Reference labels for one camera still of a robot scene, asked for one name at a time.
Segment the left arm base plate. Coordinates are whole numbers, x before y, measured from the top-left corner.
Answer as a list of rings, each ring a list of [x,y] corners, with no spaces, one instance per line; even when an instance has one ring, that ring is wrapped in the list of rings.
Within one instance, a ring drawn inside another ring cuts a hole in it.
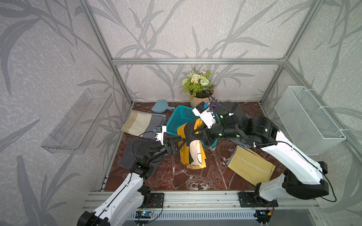
[[[165,193],[147,193],[144,196],[141,208],[163,208],[164,207]]]

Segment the plain grey pillowcase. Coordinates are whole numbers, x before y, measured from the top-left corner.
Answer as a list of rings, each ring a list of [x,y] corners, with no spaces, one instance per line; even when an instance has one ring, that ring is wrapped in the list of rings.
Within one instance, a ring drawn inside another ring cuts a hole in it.
[[[220,111],[217,113],[220,123],[224,126],[245,124],[249,119],[243,112],[241,106],[236,102],[222,102]]]

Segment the yellow Mickey Mouse pillowcase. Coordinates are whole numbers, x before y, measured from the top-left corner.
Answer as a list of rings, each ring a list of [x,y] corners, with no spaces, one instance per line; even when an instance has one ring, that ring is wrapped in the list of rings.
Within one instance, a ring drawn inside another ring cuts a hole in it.
[[[202,146],[202,143],[198,140],[191,142],[191,134],[194,130],[194,125],[202,124],[201,119],[196,121],[189,122],[179,128],[183,129],[183,132],[186,134],[186,148],[180,153],[180,159],[182,164],[184,164],[189,169],[203,169],[206,167],[206,155]]]

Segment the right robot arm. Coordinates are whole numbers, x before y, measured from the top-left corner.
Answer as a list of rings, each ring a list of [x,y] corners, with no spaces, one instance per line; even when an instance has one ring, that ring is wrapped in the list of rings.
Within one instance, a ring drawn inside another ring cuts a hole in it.
[[[243,116],[239,119],[236,115],[225,115],[211,127],[207,127],[204,122],[200,126],[196,121],[189,122],[183,131],[191,151],[195,150],[197,140],[213,143],[226,139],[259,148],[282,163],[286,170],[276,179],[257,183],[254,199],[264,202],[282,197],[310,200],[323,198],[332,192],[325,176],[328,172],[327,164],[316,162],[302,153],[268,118]]]

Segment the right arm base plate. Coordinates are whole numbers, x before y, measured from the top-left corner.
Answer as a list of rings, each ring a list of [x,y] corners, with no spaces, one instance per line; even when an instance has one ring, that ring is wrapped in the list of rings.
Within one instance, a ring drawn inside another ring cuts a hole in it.
[[[274,199],[273,201],[266,201],[259,196],[254,197],[253,192],[238,192],[238,200],[242,208],[275,208],[279,206],[276,199]]]

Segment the dark grey checked pillowcase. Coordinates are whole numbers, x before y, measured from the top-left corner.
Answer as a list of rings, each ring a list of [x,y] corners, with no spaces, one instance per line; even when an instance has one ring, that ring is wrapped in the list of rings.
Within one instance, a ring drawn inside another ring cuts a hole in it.
[[[159,141],[134,138],[127,142],[118,167],[131,170],[136,162],[146,163],[149,158],[161,151],[165,151],[165,149]]]

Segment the yellow-green pillowcase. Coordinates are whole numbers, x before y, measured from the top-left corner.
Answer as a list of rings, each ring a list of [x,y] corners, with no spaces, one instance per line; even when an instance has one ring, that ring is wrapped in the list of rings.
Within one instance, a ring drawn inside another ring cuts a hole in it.
[[[240,146],[236,147],[227,166],[254,186],[258,183],[269,182],[275,170],[275,165],[271,162],[254,151]]]

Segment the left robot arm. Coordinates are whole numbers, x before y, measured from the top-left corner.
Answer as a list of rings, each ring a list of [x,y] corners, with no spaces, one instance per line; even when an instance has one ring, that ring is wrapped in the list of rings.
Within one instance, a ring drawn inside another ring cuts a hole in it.
[[[159,138],[156,144],[133,143],[135,163],[118,189],[93,212],[84,212],[78,226],[121,226],[138,207],[147,205],[150,188],[145,185],[151,177],[154,161],[165,155],[179,153],[186,139],[181,136]]]

